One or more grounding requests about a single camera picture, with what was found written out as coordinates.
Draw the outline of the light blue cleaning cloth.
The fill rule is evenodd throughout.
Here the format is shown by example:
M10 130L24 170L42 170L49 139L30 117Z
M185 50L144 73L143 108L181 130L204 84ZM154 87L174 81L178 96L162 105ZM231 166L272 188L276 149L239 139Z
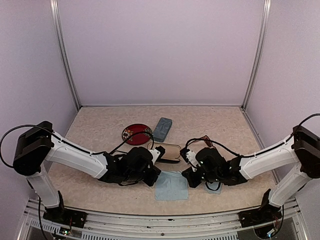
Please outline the light blue cleaning cloth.
M162 171L155 183L156 201L183 201L189 198L188 182L181 171Z

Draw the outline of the black glasses case beige lining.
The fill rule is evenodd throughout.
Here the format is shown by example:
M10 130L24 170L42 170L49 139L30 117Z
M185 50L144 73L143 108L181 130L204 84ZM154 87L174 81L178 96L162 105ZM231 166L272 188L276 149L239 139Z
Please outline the black glasses case beige lining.
M147 146L148 149L156 149L161 150L164 149L165 152L162 156L160 156L157 159L157 162L159 163L165 163L165 164L178 164L180 160L180 151L181 147L176 144L169 144L169 143L149 143Z

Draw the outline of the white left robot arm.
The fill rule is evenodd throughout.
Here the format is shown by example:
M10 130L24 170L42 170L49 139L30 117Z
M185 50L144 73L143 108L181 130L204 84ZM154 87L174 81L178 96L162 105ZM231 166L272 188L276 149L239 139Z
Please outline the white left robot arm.
M17 141L13 169L25 176L41 198L43 205L57 221L70 218L61 193L52 184L44 162L52 162L81 171L108 184L134 185L140 181L149 187L158 179L161 170L155 166L166 150L162 146L133 147L129 152L112 155L105 151L92 152L54 132L52 123L43 121L30 125Z

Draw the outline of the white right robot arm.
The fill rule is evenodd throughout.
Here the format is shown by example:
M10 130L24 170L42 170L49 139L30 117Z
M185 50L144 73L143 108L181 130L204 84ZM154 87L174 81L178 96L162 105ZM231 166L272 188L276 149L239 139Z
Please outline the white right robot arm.
M276 187L264 194L261 207L255 212L260 222L268 221L288 198L320 177L320 138L301 125L295 126L291 135L280 142L249 155L234 153L235 157L229 161L215 147L194 152L185 146L180 156L190 164L182 176L191 188L202 182L236 186L291 165L291 170Z

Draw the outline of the brown tinted sunglasses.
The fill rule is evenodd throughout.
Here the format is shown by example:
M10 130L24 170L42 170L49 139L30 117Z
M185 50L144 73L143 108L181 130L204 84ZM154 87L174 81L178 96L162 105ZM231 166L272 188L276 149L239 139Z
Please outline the brown tinted sunglasses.
M212 143L211 139L207 135L204 135L204 136L202 136L200 138L197 138L193 142L194 143L204 142L208 148L214 148L215 147L214 144Z

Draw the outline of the red floral plate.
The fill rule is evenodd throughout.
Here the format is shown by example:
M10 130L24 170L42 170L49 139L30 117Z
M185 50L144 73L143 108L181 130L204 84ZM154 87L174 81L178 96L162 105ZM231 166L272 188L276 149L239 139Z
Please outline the red floral plate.
M151 139L152 130L145 124L134 123L127 126L121 133L121 138L128 145L140 146Z

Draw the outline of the folded blue cloth pouch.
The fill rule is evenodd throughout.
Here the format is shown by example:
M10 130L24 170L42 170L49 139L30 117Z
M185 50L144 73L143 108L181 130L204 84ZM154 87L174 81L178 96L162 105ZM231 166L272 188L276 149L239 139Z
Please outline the folded blue cloth pouch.
M209 193L209 194L217 194L220 195L222 191L222 184L220 182L205 182L204 184L204 189Z

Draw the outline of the blue-grey hard glasses case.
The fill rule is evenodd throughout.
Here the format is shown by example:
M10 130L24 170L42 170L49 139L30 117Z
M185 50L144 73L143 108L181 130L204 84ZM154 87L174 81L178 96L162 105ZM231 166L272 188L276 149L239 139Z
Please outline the blue-grey hard glasses case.
M161 117L153 131L155 142L163 143L172 127L173 121L169 118Z

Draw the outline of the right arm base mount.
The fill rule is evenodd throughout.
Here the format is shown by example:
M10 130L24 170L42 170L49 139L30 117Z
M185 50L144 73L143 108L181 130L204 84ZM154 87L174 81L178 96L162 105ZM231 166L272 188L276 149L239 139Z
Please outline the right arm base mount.
M238 213L239 221L242 228L260 225L275 221L276 218L281 219L283 214L281 207L275 207L269 203L269 194L271 189L268 189L263 197L260 207L240 211Z

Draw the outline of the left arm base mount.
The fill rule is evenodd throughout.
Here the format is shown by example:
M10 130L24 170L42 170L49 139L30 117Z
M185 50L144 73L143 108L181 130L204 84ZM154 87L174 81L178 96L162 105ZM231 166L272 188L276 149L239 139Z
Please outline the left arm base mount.
M83 229L88 214L84 211L66 208L64 206L62 194L59 190L57 192L59 196L59 205L54 208L45 207L43 218L54 223Z

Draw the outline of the right metal corner post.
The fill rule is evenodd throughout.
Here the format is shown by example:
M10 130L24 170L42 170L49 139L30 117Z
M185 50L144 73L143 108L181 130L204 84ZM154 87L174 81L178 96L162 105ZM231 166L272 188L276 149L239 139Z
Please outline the right metal corner post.
M263 2L263 11L262 11L262 16L261 16L261 23L260 23L260 28L259 28L257 46L256 46L253 64L252 64L252 68L251 68L251 72L250 72L250 76L249 76L249 82L248 82L246 92L245 92L245 95L244 95L244 98L242 101L242 105L241 105L241 108L244 112L248 108L250 98L251 98L253 90L254 90L254 85L255 85L255 82L257 79L257 74L258 74L261 58L263 55L265 37L267 34L267 29L268 29L268 21L269 21L269 17L270 17L271 5L272 5L271 0L265 0Z

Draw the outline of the metal corner post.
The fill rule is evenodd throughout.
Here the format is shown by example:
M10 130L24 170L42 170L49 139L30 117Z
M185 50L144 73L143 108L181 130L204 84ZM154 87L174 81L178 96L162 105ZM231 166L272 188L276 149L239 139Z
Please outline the metal corner post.
M62 60L63 64L63 69L65 72L67 84L70 90L71 98L73 100L74 106L77 111L79 111L82 107L76 85L73 79L73 75L71 72L71 67L67 55L67 49L65 46L65 41L64 41L64 36L63 36L63 29L62 29L62 24L61 24L61 19L60 19L60 12L59 12L59 3L57 0L51 0L50 1L50 9L51 9L51 14L52 14L52 19L53 19L53 24L55 28L55 34L57 38L57 43L58 43L58 48L60 52L60 57Z
M263 11L262 11L262 16L261 16L261 23L260 23L260 28L259 28L257 46L256 46L253 64L252 64L252 68L251 68L251 72L250 72L250 76L249 76L249 82L248 82L246 92L245 92L245 95L244 95L244 98L242 101L242 105L241 105L241 108L244 112L248 108L250 98L251 98L253 90L254 90L254 85L255 85L255 82L257 79L257 74L258 74L261 58L263 55L265 37L267 34L267 29L268 29L268 21L269 21L269 17L270 17L271 5L272 5L271 0L265 0L263 2Z

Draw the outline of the left metal corner post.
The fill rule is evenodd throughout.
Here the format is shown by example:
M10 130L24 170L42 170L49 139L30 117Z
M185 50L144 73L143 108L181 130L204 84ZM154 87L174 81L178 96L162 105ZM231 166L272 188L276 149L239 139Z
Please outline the left metal corner post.
M65 41L64 41L64 36L63 36L63 29L62 29L62 24L61 24L61 19L60 19L60 12L59 12L59 3L57 0L51 0L50 1L50 9L51 9L51 14L52 14L52 19L53 19L53 24L55 28L55 34L57 38L57 43L58 43L58 48L60 52L60 57L62 60L63 64L63 69L65 72L67 84L70 90L71 98L73 100L74 106L77 111L79 111L82 107L76 85L73 79L73 75L71 72L71 67L67 55L67 49L65 46Z

